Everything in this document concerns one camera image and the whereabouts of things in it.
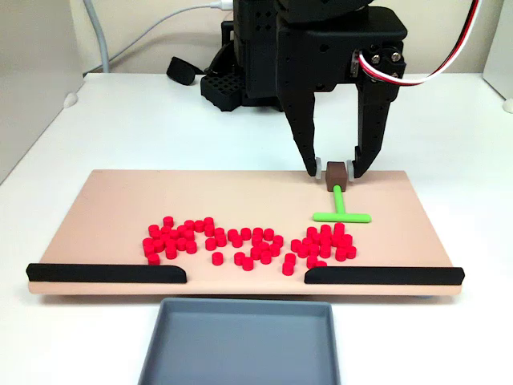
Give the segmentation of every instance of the black rubber strip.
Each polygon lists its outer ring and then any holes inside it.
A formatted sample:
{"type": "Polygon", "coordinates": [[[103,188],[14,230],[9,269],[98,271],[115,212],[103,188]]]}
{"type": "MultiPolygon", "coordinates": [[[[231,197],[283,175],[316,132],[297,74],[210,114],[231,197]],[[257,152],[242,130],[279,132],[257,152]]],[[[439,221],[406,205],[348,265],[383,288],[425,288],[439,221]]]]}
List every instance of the black rubber strip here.
{"type": "Polygon", "coordinates": [[[444,285],[459,286],[461,267],[316,267],[305,273],[311,285],[444,285]]]}
{"type": "Polygon", "coordinates": [[[186,283],[185,270],[173,265],[80,265],[30,263],[30,282],[186,283]]]}

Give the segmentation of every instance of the red peg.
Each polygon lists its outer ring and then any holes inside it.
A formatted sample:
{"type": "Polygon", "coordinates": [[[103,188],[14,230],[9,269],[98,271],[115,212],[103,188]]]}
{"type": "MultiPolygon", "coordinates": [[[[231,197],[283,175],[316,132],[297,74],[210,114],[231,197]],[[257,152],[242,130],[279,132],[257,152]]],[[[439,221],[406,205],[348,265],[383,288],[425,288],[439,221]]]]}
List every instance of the red peg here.
{"type": "Polygon", "coordinates": [[[306,258],[308,257],[309,247],[306,245],[299,246],[299,250],[297,251],[297,256],[299,258],[306,258]]]}
{"type": "Polygon", "coordinates": [[[313,269],[317,264],[317,257],[308,257],[306,258],[306,267],[309,269],[313,269]]]}
{"type": "Polygon", "coordinates": [[[242,258],[242,270],[244,271],[251,271],[253,270],[254,261],[251,257],[244,257],[242,258]]]}
{"type": "Polygon", "coordinates": [[[354,259],[356,257],[356,247],[350,246],[347,248],[347,259],[354,259]]]}
{"type": "Polygon", "coordinates": [[[153,247],[155,247],[155,252],[156,253],[162,253],[164,251],[164,241],[162,241],[161,239],[157,239],[156,241],[153,242],[153,247]]]}
{"type": "Polygon", "coordinates": [[[251,258],[253,258],[255,261],[260,259],[260,256],[262,254],[262,249],[260,247],[252,247],[250,251],[251,258]]]}
{"type": "Polygon", "coordinates": [[[207,237],[213,237],[215,235],[214,234],[214,225],[205,225],[204,230],[205,230],[205,235],[207,237]]]}
{"type": "Polygon", "coordinates": [[[292,239],[292,242],[290,242],[290,249],[294,253],[299,251],[299,246],[301,246],[301,241],[299,239],[292,239]]]}
{"type": "Polygon", "coordinates": [[[167,259],[175,259],[178,256],[176,252],[176,247],[167,247],[166,248],[166,258],[167,259]]]}
{"type": "Polygon", "coordinates": [[[235,253],[235,255],[233,256],[233,261],[235,262],[235,264],[237,266],[242,266],[242,260],[244,258],[246,258],[246,254],[244,254],[242,252],[235,253]]]}
{"type": "Polygon", "coordinates": [[[187,254],[194,254],[198,251],[198,245],[194,241],[188,241],[185,244],[185,250],[187,251],[187,254]]]}
{"type": "Polygon", "coordinates": [[[249,227],[244,227],[240,229],[240,236],[243,241],[249,241],[251,239],[251,229],[249,227]]]}
{"type": "Polygon", "coordinates": [[[189,219],[188,221],[184,222],[184,226],[187,228],[187,230],[194,230],[194,221],[189,219]]]}
{"type": "Polygon", "coordinates": [[[260,255],[260,260],[263,265],[268,265],[273,260],[273,257],[271,256],[270,251],[262,251],[260,255]]]}
{"type": "Polygon", "coordinates": [[[202,233],[205,230],[205,225],[203,221],[195,221],[194,222],[194,231],[197,233],[202,233]]]}
{"type": "Polygon", "coordinates": [[[277,257],[280,255],[280,246],[273,243],[269,246],[269,251],[271,252],[271,257],[277,257]]]}
{"type": "Polygon", "coordinates": [[[179,251],[185,251],[185,245],[187,244],[187,239],[185,238],[178,238],[176,241],[176,249],[179,251]]]}
{"type": "Polygon", "coordinates": [[[160,265],[159,254],[150,254],[147,256],[147,263],[149,265],[160,265]]]}
{"type": "Polygon", "coordinates": [[[213,251],[217,247],[217,242],[215,238],[209,238],[205,241],[205,249],[208,251],[213,251]]]}
{"type": "Polygon", "coordinates": [[[286,254],[285,262],[289,262],[289,263],[292,263],[293,265],[296,265],[296,254],[294,254],[294,253],[286,254]]]}
{"type": "Polygon", "coordinates": [[[215,266],[219,266],[223,264],[223,254],[219,251],[212,254],[212,264],[215,266]]]}
{"type": "Polygon", "coordinates": [[[335,252],[335,259],[339,262],[345,261],[347,258],[347,249],[344,249],[342,247],[339,247],[337,251],[335,252]]]}
{"type": "Polygon", "coordinates": [[[164,217],[162,220],[162,223],[164,223],[164,226],[169,226],[170,228],[175,225],[175,221],[173,220],[173,217],[164,217]]]}
{"type": "Polygon", "coordinates": [[[228,244],[228,240],[224,234],[216,235],[216,243],[219,247],[225,247],[228,244]]]}
{"type": "Polygon", "coordinates": [[[155,253],[155,247],[153,247],[153,245],[145,245],[143,247],[144,249],[144,256],[145,257],[148,257],[150,256],[151,254],[154,254],[155,253]]]}
{"type": "Polygon", "coordinates": [[[274,238],[274,230],[273,229],[265,229],[264,230],[264,239],[267,242],[270,242],[273,240],[273,238],[274,238]]]}
{"type": "Polygon", "coordinates": [[[283,273],[283,275],[291,276],[292,274],[294,274],[294,264],[291,262],[285,262],[281,267],[281,272],[283,273]]]}

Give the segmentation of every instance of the small red cylinder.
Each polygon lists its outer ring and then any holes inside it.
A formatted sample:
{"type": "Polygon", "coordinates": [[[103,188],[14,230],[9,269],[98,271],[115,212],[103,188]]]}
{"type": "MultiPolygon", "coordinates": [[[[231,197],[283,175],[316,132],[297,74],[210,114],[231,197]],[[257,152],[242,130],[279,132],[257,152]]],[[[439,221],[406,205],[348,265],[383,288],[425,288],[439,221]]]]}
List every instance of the small red cylinder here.
{"type": "Polygon", "coordinates": [[[306,267],[309,269],[313,269],[317,264],[317,257],[308,257],[306,258],[306,267]]]}
{"type": "Polygon", "coordinates": [[[169,232],[169,237],[171,239],[178,239],[178,238],[180,238],[180,231],[178,231],[178,230],[171,230],[169,232]]]}
{"type": "Polygon", "coordinates": [[[167,247],[166,248],[166,258],[167,259],[175,259],[178,256],[176,252],[176,247],[167,247]]]}
{"type": "Polygon", "coordinates": [[[179,251],[185,251],[185,245],[187,244],[187,239],[185,238],[178,238],[176,241],[176,248],[179,251]]]}
{"type": "Polygon", "coordinates": [[[156,253],[162,253],[164,251],[164,241],[161,239],[157,239],[153,242],[153,247],[155,247],[156,253]]]}
{"type": "Polygon", "coordinates": [[[271,252],[271,257],[277,257],[280,255],[280,246],[273,243],[269,246],[269,251],[271,252]]]}
{"type": "Polygon", "coordinates": [[[292,263],[293,265],[296,265],[296,254],[288,253],[285,255],[285,262],[292,263]]]}
{"type": "Polygon", "coordinates": [[[301,245],[299,246],[299,249],[297,250],[297,256],[299,258],[306,258],[308,257],[309,247],[307,245],[301,245]]]}
{"type": "Polygon", "coordinates": [[[236,235],[232,237],[232,246],[236,249],[239,249],[243,245],[242,237],[240,235],[236,235]]]}
{"type": "Polygon", "coordinates": [[[184,222],[184,226],[187,228],[187,230],[194,230],[194,221],[188,220],[184,222]]]}
{"type": "Polygon", "coordinates": [[[239,232],[235,229],[230,229],[227,232],[228,234],[228,240],[231,242],[233,240],[233,237],[236,237],[239,235],[239,232]]]}
{"type": "Polygon", "coordinates": [[[148,245],[153,245],[153,238],[144,238],[143,239],[143,247],[148,246],[148,245]]]}
{"type": "Polygon", "coordinates": [[[244,227],[240,229],[240,236],[243,241],[249,241],[251,239],[251,229],[249,227],[244,227]]]}
{"type": "Polygon", "coordinates": [[[213,237],[215,235],[214,234],[214,225],[205,225],[204,230],[205,230],[205,235],[207,237],[213,237]]]}
{"type": "Polygon", "coordinates": [[[233,256],[233,261],[235,262],[235,264],[237,266],[242,266],[242,260],[244,258],[246,258],[246,254],[244,254],[242,252],[235,253],[235,255],[233,256]]]}
{"type": "Polygon", "coordinates": [[[149,265],[160,265],[159,254],[150,254],[147,256],[147,263],[149,265]]]}
{"type": "Polygon", "coordinates": [[[339,247],[337,251],[335,252],[335,259],[339,262],[345,261],[347,258],[347,249],[344,249],[342,247],[339,247]]]}
{"type": "Polygon", "coordinates": [[[205,219],[203,219],[203,224],[206,226],[206,225],[212,225],[214,226],[214,218],[212,217],[206,217],[205,219]]]}
{"type": "Polygon", "coordinates": [[[294,264],[290,262],[285,262],[281,267],[281,272],[283,273],[283,275],[291,276],[292,274],[294,274],[294,264]]]}
{"type": "Polygon", "coordinates": [[[242,270],[244,271],[251,271],[253,270],[254,261],[251,257],[244,257],[242,258],[242,270]]]}
{"type": "Polygon", "coordinates": [[[187,254],[194,254],[198,251],[198,245],[194,241],[188,241],[185,244],[185,250],[187,251],[187,254]]]}
{"type": "Polygon", "coordinates": [[[205,241],[205,249],[208,251],[213,251],[217,247],[217,242],[215,238],[209,238],[205,241]]]}
{"type": "Polygon", "coordinates": [[[356,257],[356,247],[350,246],[347,248],[347,259],[354,259],[356,257]]]}
{"type": "Polygon", "coordinates": [[[290,249],[294,253],[299,251],[299,246],[301,246],[301,241],[299,239],[292,239],[292,242],[290,242],[290,249]]]}
{"type": "Polygon", "coordinates": [[[265,229],[264,230],[264,239],[267,242],[270,242],[273,240],[273,238],[274,238],[274,230],[273,229],[265,229]]]}
{"type": "Polygon", "coordinates": [[[219,247],[225,247],[228,244],[228,240],[224,234],[216,235],[216,243],[219,247]]]}
{"type": "Polygon", "coordinates": [[[268,265],[273,260],[273,257],[271,257],[270,251],[262,251],[260,254],[260,260],[263,265],[268,265]]]}
{"type": "Polygon", "coordinates": [[[153,247],[153,245],[145,245],[143,247],[143,249],[144,249],[144,256],[145,257],[148,257],[149,255],[155,253],[155,247],[153,247]]]}
{"type": "Polygon", "coordinates": [[[215,253],[212,254],[212,264],[215,265],[215,266],[219,266],[219,265],[222,265],[223,264],[223,254],[220,253],[219,251],[216,251],[215,253]]]}
{"type": "Polygon", "coordinates": [[[260,247],[252,247],[249,255],[251,255],[251,258],[257,261],[260,259],[261,254],[262,249],[260,247]]]}
{"type": "Polygon", "coordinates": [[[164,226],[173,227],[175,225],[175,220],[173,217],[164,217],[162,223],[164,223],[164,226]]]}
{"type": "Polygon", "coordinates": [[[194,231],[197,233],[202,233],[205,230],[205,225],[203,221],[195,221],[194,222],[194,231]]]}

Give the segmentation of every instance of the brown cube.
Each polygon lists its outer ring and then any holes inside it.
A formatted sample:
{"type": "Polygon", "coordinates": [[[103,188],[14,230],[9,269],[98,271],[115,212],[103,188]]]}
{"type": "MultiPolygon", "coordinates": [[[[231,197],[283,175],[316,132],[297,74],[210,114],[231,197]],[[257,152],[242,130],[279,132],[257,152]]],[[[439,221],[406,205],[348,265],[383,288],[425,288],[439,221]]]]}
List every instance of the brown cube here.
{"type": "Polygon", "coordinates": [[[326,166],[326,187],[333,191],[333,186],[338,184],[342,191],[347,185],[347,171],[344,162],[328,162],[326,166]]]}

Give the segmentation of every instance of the gray tray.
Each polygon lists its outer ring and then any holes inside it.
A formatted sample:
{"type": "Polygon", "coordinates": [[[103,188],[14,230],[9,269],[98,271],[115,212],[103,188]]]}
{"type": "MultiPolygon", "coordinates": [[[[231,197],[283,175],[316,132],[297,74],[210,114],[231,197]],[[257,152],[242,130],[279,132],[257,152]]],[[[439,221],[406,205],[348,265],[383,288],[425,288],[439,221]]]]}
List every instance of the gray tray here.
{"type": "Polygon", "coordinates": [[[331,305],[167,298],[143,385],[339,385],[331,305]]]}

